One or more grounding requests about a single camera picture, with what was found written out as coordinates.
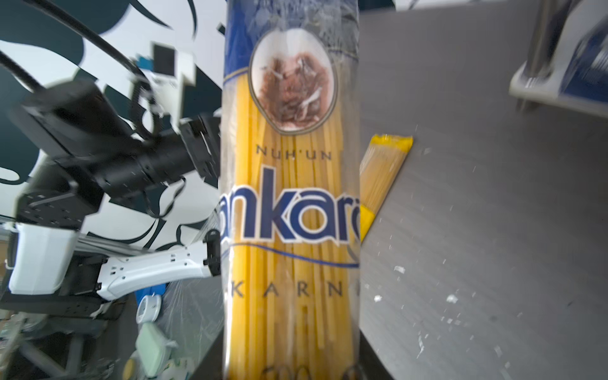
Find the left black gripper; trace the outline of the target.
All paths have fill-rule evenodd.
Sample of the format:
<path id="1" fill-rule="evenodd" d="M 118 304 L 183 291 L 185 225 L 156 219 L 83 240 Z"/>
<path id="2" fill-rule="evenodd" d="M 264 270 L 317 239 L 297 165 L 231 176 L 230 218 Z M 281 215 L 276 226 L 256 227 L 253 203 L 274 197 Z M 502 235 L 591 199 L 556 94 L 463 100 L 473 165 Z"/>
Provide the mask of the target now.
<path id="1" fill-rule="evenodd" d="M 202 178 L 219 175 L 219 118 L 203 114 L 180 132 L 163 131 L 144 142 L 133 138 L 128 123 L 87 80 L 31 93 L 9 118 L 61 172 L 112 198 L 174 183 L 193 171 Z"/>

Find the blue label spaghetti bag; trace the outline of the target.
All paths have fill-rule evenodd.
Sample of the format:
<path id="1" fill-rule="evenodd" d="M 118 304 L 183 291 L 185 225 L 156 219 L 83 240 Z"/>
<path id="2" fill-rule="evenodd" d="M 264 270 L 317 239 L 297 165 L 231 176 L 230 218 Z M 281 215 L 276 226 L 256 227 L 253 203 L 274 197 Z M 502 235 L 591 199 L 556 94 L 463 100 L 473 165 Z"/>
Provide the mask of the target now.
<path id="1" fill-rule="evenodd" d="M 359 6 L 230 1 L 225 379 L 359 379 Z"/>

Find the blue Barilla pasta box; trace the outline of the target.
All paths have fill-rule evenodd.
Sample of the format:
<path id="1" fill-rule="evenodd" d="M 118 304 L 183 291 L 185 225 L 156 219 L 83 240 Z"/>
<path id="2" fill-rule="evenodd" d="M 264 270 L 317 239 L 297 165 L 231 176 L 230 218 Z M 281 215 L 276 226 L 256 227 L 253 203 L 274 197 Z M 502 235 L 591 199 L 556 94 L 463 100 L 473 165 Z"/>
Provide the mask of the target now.
<path id="1" fill-rule="evenodd" d="M 607 17 L 577 44 L 560 92 L 607 103 Z"/>

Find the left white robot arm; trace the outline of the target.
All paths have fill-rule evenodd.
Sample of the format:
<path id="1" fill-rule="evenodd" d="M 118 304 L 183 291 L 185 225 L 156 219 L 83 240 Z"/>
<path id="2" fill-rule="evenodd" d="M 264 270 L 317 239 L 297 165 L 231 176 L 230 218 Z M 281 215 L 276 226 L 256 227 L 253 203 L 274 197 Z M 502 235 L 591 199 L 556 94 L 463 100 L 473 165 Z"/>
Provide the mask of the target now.
<path id="1" fill-rule="evenodd" d="M 145 195 L 158 185 L 184 182 L 193 171 L 204 179 L 219 177 L 220 118 L 203 114 L 175 131 L 163 130 L 150 81 L 132 60 L 54 3 L 34 1 L 33 7 L 133 74 L 132 119 L 124 121 L 90 80 L 46 87 L 2 55 L 1 65 L 30 90 L 10 118 L 47 156 L 17 201 L 2 300 L 30 312 L 29 297 L 35 297 L 44 314 L 93 318 L 134 291 L 219 276 L 220 238 L 211 230 L 199 242 L 160 253 L 104 253 L 83 295 L 61 294 L 85 219 L 105 197 Z"/>

